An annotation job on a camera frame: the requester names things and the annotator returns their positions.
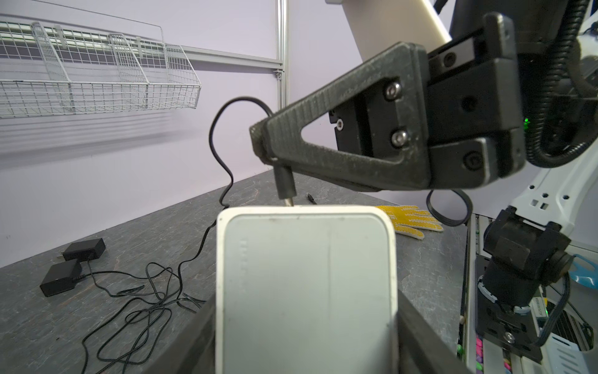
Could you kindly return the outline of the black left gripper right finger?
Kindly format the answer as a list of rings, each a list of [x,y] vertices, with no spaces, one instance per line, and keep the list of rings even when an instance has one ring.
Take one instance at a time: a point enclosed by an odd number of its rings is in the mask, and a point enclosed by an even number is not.
[[[470,373],[400,290],[397,302],[398,373]]]

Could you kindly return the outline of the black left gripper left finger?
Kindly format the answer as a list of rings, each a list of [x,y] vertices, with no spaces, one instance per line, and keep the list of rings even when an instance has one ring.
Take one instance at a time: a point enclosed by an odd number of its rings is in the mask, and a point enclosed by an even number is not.
[[[215,373],[216,296],[143,373]]]

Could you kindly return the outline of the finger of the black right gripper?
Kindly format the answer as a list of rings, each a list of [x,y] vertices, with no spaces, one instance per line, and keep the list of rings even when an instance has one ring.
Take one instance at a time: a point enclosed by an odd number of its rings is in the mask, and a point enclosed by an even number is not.
[[[353,191],[431,185],[428,55],[400,42],[250,129],[266,165]]]

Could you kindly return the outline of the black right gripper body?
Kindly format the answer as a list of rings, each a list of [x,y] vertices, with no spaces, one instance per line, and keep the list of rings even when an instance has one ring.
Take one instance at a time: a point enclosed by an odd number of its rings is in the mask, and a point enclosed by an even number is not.
[[[428,189],[472,189],[524,163],[512,20],[497,12],[428,56]]]

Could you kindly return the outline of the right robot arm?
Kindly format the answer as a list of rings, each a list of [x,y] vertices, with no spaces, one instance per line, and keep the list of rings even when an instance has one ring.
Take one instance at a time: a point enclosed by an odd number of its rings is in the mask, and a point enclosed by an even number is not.
[[[477,334],[540,362],[570,296],[566,249],[597,178],[597,87],[580,67],[587,1],[344,1],[362,63],[250,129],[282,199],[293,174],[359,192],[462,198],[543,168],[484,232]]]

